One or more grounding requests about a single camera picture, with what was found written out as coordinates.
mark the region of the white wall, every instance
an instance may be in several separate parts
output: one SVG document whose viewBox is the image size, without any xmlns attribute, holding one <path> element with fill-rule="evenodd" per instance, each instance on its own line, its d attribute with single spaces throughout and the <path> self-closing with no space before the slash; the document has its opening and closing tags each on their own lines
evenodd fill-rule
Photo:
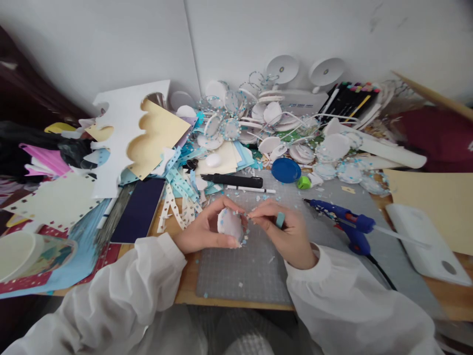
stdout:
<svg viewBox="0 0 473 355">
<path fill-rule="evenodd" d="M 0 25 L 89 112 L 99 92 L 161 79 L 199 95 L 182 0 L 4 0 Z"/>
<path fill-rule="evenodd" d="M 185 0 L 201 89 L 237 87 L 276 55 L 301 61 L 289 87 L 311 88 L 311 64 L 340 57 L 352 81 L 397 70 L 441 93 L 473 96 L 468 0 Z"/>
<path fill-rule="evenodd" d="M 291 87 L 310 88 L 311 63 L 338 56 L 346 79 L 381 80 L 394 69 L 473 97 L 469 0 L 185 0 L 190 36 L 183 1 L 4 0 L 0 24 L 90 112 L 98 92 L 154 80 L 196 97 L 212 79 L 237 87 L 281 53 L 301 61 Z"/>
</svg>

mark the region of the person's right hand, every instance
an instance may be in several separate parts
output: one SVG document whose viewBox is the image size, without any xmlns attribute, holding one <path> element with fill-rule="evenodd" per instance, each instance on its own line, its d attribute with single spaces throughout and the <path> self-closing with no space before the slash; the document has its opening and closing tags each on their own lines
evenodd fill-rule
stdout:
<svg viewBox="0 0 473 355">
<path fill-rule="evenodd" d="M 274 224 L 279 212 L 286 216 L 282 229 Z M 264 229 L 278 252 L 291 266 L 307 270 L 317 264 L 318 260 L 307 238 L 304 217 L 300 212 L 281 206 L 275 200 L 266 200 L 249 213 L 248 217 Z"/>
</svg>

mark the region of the notebook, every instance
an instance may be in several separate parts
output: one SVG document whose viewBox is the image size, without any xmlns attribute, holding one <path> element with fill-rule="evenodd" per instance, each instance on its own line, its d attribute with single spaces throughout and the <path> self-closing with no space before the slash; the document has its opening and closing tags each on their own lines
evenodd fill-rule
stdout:
<svg viewBox="0 0 473 355">
<path fill-rule="evenodd" d="M 148 236 L 164 192 L 165 179 L 149 178 L 136 183 L 130 200 L 113 232 L 111 243 L 134 244 Z"/>
</svg>

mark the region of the blue hot glue gun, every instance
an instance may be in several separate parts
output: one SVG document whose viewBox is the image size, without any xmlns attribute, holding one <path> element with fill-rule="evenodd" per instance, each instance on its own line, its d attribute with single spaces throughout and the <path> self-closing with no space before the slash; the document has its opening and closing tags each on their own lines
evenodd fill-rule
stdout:
<svg viewBox="0 0 473 355">
<path fill-rule="evenodd" d="M 367 256 L 371 253 L 370 244 L 365 234 L 371 233 L 376 224 L 374 219 L 364 214 L 354 214 L 352 211 L 321 200 L 304 199 L 318 212 L 323 213 L 337 224 L 335 227 L 346 233 L 350 239 L 349 248 L 358 255 Z"/>
</svg>

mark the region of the hand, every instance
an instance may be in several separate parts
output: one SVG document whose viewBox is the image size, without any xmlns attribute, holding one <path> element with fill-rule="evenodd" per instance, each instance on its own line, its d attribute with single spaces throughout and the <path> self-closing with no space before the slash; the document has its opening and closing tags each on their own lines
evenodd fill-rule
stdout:
<svg viewBox="0 0 473 355">
<path fill-rule="evenodd" d="M 285 214 L 282 229 L 274 224 L 277 214 Z M 304 217 L 300 212 L 292 211 L 278 204 L 275 200 L 262 202 L 248 217 L 266 232 L 277 251 L 291 266 L 307 270 L 317 264 L 305 230 Z"/>
<path fill-rule="evenodd" d="M 204 248 L 238 248 L 239 242 L 231 235 L 217 232 L 217 218 L 225 207 L 244 213 L 245 210 L 228 197 L 222 196 L 207 206 L 197 218 L 181 233 L 174 237 L 174 242 L 183 254 L 199 251 Z M 241 215 L 243 226 L 248 220 Z"/>
</svg>

